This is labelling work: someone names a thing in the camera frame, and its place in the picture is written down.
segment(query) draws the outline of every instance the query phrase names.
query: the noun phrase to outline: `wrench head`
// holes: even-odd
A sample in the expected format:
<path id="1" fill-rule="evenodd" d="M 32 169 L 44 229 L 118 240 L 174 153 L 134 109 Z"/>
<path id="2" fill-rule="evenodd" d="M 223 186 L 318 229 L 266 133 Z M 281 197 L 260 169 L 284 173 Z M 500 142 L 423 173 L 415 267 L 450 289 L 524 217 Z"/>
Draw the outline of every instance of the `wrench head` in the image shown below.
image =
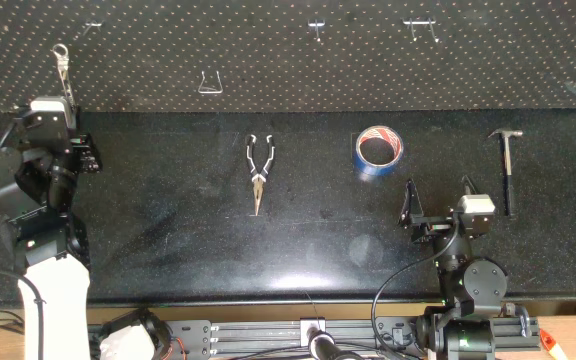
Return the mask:
<path id="1" fill-rule="evenodd" d="M 509 138 L 511 136 L 515 136 L 515 137 L 523 136 L 524 132 L 522 130 L 511 130 L 508 128 L 499 128 L 499 129 L 493 131 L 490 135 L 488 135 L 488 137 L 491 137 L 491 136 L 497 135 L 497 134 L 500 134 L 502 138 Z"/>

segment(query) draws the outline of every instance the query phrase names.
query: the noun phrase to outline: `hammer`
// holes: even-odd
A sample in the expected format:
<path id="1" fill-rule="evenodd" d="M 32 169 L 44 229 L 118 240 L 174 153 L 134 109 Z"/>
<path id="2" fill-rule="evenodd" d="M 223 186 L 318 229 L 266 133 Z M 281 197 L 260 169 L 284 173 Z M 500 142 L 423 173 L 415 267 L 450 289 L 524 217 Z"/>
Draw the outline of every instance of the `hammer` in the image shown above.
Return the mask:
<path id="1" fill-rule="evenodd" d="M 515 189 L 512 186 L 512 168 L 510 165 L 510 143 L 508 138 L 511 136 L 522 136 L 524 134 L 521 130 L 510 130 L 510 129 L 497 129 L 492 132 L 492 134 L 488 135 L 491 137 L 493 135 L 500 134 L 501 138 L 504 141 L 504 167 L 506 169 L 506 179 L 505 179 L 505 186 L 504 190 L 506 191 L 506 216 L 510 216 L 510 218 L 515 217 L 515 209 L 514 209 L 514 198 L 515 198 Z"/>

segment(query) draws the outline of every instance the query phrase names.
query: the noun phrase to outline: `pliers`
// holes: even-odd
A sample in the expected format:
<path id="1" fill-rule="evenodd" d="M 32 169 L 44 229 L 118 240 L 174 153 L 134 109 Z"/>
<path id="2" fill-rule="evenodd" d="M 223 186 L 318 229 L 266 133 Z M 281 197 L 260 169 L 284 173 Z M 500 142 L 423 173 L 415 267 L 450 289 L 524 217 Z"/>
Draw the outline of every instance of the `pliers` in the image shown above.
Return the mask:
<path id="1" fill-rule="evenodd" d="M 261 169 L 261 172 L 257 171 L 255 161 L 252 158 L 255 142 L 257 142 L 257 137 L 255 135 L 251 134 L 246 139 L 246 162 L 248 163 L 248 170 L 250 170 L 250 175 L 252 176 L 252 191 L 255 195 L 255 216 L 257 216 L 259 214 L 259 205 L 261 204 L 261 195 L 264 193 L 264 183 L 268 179 L 268 172 L 275 161 L 275 141 L 273 140 L 272 135 L 266 136 L 266 142 L 268 143 L 268 159 L 266 160 L 264 167 Z"/>

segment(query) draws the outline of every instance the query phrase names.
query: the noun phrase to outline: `hammer handle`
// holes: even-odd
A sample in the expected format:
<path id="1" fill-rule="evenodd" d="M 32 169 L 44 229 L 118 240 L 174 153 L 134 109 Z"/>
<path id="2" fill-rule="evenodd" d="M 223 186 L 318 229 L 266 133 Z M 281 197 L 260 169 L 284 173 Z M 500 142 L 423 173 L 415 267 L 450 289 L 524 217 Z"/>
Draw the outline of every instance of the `hammer handle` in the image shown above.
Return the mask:
<path id="1" fill-rule="evenodd" d="M 506 215 L 515 218 L 515 188 L 512 186 L 512 175 L 506 175 Z"/>

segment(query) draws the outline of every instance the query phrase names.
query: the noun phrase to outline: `pliers handle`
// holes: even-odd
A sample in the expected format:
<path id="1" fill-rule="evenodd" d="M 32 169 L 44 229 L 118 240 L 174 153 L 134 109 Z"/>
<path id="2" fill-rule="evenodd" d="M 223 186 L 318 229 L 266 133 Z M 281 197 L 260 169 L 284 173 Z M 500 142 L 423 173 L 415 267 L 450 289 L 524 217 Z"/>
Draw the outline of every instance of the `pliers handle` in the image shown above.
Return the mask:
<path id="1" fill-rule="evenodd" d="M 261 181 L 266 182 L 269 171 L 272 169 L 272 164 L 275 162 L 275 140 L 272 138 L 272 135 L 266 136 L 266 142 L 268 143 L 268 159 L 266 160 L 264 167 L 261 169 L 261 172 L 257 171 L 252 156 L 256 142 L 257 137 L 252 134 L 246 139 L 246 162 L 248 163 L 248 170 L 250 170 L 252 181 L 254 182 L 256 179 L 261 179 Z"/>

